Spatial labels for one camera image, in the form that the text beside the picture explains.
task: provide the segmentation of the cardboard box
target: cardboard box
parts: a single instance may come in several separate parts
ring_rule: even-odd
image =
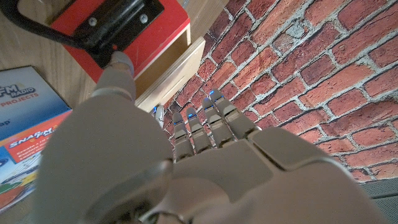
[[[0,213],[34,190],[40,152],[71,112],[32,67],[0,72]]]

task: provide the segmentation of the wooden floor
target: wooden floor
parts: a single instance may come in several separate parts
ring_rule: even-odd
[[[48,24],[70,0],[20,0],[25,16]],[[205,35],[228,0],[178,0],[191,18],[192,42]],[[0,70],[32,65],[74,108],[94,89],[94,81],[61,44],[24,31],[0,14]],[[0,215],[1,223],[30,223],[32,197]]]

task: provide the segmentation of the screw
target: screw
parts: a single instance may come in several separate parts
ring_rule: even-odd
[[[95,25],[97,25],[97,19],[95,19],[94,17],[91,17],[88,19],[88,23],[90,26],[95,26]]]
[[[145,24],[148,22],[148,16],[146,14],[142,14],[141,16],[139,16],[139,20],[142,24]]]

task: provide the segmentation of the red brick wall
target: red brick wall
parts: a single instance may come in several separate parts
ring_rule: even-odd
[[[219,88],[261,128],[313,142],[357,181],[398,177],[398,4],[230,0],[205,36],[198,73],[173,112]]]

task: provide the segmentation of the robotic hand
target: robotic hand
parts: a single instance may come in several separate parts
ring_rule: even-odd
[[[387,223],[341,165],[280,128],[261,130],[218,90],[173,115],[176,162],[158,122],[134,106],[132,64],[113,55],[92,97],[53,134],[37,223]]]

